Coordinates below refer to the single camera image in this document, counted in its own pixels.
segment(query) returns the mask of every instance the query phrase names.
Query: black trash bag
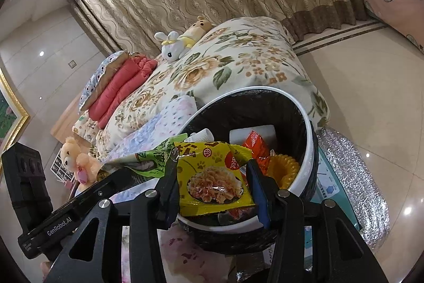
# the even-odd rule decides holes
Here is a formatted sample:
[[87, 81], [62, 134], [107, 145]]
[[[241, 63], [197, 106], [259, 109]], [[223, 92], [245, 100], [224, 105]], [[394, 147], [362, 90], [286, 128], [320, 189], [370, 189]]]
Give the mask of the black trash bag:
[[[302, 165], [307, 131], [304, 118], [297, 106], [278, 91], [261, 87], [236, 90], [204, 106], [181, 133], [199, 132], [208, 128], [215, 140], [229, 142], [229, 133], [238, 128], [274, 125], [278, 154], [287, 154]], [[318, 170], [318, 140], [312, 127], [314, 161], [312, 172], [300, 198], [309, 201], [316, 189]], [[194, 235], [195, 243], [207, 251], [227, 255], [263, 251], [275, 242], [276, 232], [264, 228], [243, 234], [222, 234], [182, 226]]]

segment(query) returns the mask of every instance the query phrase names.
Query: yellow scalloped object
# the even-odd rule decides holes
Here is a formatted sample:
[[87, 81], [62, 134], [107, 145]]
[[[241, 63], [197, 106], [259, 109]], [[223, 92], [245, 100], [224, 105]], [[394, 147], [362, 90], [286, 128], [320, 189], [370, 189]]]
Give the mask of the yellow scalloped object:
[[300, 170], [298, 162], [288, 155], [271, 156], [266, 176], [277, 181], [280, 189], [288, 189]]

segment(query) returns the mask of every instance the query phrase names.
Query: white bunny plush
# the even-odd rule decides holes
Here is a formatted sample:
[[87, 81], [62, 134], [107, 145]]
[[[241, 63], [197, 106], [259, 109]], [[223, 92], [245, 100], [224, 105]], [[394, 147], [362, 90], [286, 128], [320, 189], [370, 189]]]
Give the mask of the white bunny plush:
[[168, 35], [158, 32], [155, 34], [155, 39], [162, 41], [162, 57], [168, 62], [181, 59], [195, 44], [192, 39], [180, 38], [175, 30]]

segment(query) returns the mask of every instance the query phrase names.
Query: painting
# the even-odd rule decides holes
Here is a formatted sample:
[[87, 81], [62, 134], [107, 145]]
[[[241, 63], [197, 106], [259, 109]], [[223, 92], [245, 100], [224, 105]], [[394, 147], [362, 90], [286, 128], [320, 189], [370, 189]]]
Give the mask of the painting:
[[28, 112], [19, 102], [0, 69], [0, 154], [18, 140], [28, 120]]

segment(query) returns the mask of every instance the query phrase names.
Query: gold picture frame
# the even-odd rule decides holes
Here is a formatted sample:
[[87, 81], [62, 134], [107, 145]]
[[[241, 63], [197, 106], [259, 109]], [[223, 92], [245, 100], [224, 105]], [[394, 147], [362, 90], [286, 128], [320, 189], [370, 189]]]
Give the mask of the gold picture frame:
[[[24, 109], [22, 104], [19, 102], [18, 98], [16, 97], [15, 93], [13, 92], [12, 88], [9, 86], [9, 83], [6, 80], [5, 75], [3, 74], [3, 71], [0, 68], [0, 111], [5, 109], [4, 102], [7, 103], [8, 108], [6, 108], [5, 114], [7, 114], [8, 118], [7, 120], [10, 122], [13, 118], [12, 116], [15, 115], [16, 119], [11, 124], [10, 128], [4, 128], [4, 126], [8, 127], [8, 123], [4, 121], [2, 117], [5, 116], [4, 112], [0, 113], [0, 131], [1, 134], [6, 134], [4, 137], [1, 137], [0, 140], [0, 155], [6, 151], [7, 149], [12, 146], [13, 143], [15, 143], [20, 135], [22, 134], [23, 130], [25, 129], [25, 126], [28, 124], [28, 120], [30, 118], [28, 112]], [[3, 172], [3, 164], [1, 162], [0, 158], [0, 175]]]

